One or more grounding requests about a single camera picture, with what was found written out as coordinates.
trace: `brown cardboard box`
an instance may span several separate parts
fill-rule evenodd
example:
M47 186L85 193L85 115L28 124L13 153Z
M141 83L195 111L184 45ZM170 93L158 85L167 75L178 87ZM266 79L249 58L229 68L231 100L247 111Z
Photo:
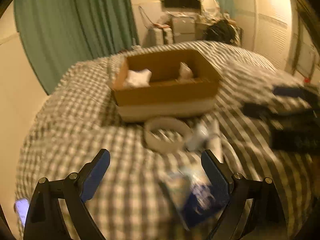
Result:
M192 70L192 82L181 83L180 63ZM124 88L128 70L152 72L149 87ZM127 57L113 85L118 111L126 122L158 115L190 117L210 110L220 74L197 50L171 50Z

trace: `cable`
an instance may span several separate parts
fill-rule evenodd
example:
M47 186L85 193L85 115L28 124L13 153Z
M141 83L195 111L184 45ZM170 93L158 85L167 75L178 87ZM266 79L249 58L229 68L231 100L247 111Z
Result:
M148 17L148 15L146 14L145 10L139 5L138 6L139 8L139 12L140 12L140 15L141 15L141 19L142 19L142 23L143 25L148 28L148 26L146 25L146 22L145 22L145 18L143 16L143 14L146 16L146 18L149 20L149 22L151 22L152 25L154 25L154 23L150 20L150 18Z

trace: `white tape roll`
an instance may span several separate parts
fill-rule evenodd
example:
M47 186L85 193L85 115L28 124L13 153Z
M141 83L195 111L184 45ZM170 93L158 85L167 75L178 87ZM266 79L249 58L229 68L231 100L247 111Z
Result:
M174 130L178 132L184 140L177 142L166 142L160 140L152 134L154 130ZM173 117L156 117L148 120L144 125L144 138L151 150L160 153L171 153L182 149L185 141L192 136L192 130L184 122Z

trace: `backpack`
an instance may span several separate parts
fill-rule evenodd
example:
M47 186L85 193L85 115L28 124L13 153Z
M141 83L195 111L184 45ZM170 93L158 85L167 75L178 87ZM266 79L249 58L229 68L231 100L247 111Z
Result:
M206 41L220 41L226 44L235 43L235 30L227 20L221 20L207 28L204 34Z

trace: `gingham blanket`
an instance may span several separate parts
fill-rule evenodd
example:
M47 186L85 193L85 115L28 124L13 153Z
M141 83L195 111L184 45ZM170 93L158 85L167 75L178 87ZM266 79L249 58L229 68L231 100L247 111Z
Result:
M214 221L209 219L185 231L158 184L164 172L199 161L200 153L160 155L145 148L143 127L121 121L107 85L124 56L171 49L197 49L212 63L224 81L216 106L190 126L214 118L232 147L223 147L233 172L249 179L271 177L279 192L293 236L310 212L311 159L268 146L268 127L245 117L245 101L268 103L275 109L308 107L301 99L276 97L275 84L294 85L290 75L277 71L264 57L237 47L194 41L131 51L93 61L78 62L61 79L55 92L37 114L20 153L16 198L31 200L41 177L65 178L90 162L101 148L108 149L111 163L94 198L86 206L106 239L205 239ZM70 234L76 233L61 201Z

